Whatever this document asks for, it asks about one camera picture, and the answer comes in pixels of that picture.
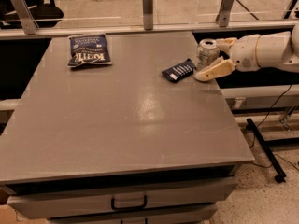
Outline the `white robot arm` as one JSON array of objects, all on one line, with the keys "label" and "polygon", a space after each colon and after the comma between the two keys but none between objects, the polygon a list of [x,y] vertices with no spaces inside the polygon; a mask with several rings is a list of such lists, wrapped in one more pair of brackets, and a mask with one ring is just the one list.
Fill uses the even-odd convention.
[{"label": "white robot arm", "polygon": [[218,56],[210,65],[197,65],[194,77],[202,82],[231,75],[234,70],[253,72],[273,67],[299,72],[299,24],[291,31],[270,35],[219,38],[212,44],[229,56]]}]

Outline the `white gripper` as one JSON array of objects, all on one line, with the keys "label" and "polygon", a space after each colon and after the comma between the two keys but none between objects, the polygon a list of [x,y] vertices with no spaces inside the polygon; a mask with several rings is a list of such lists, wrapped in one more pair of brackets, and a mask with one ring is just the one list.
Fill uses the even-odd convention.
[{"label": "white gripper", "polygon": [[194,78],[201,82],[208,82],[214,78],[231,75],[235,68],[240,72],[251,72],[260,69],[256,59],[256,46],[260,35],[246,35],[219,38],[216,40],[220,51],[229,54],[232,59],[217,58],[209,66],[196,71]]}]

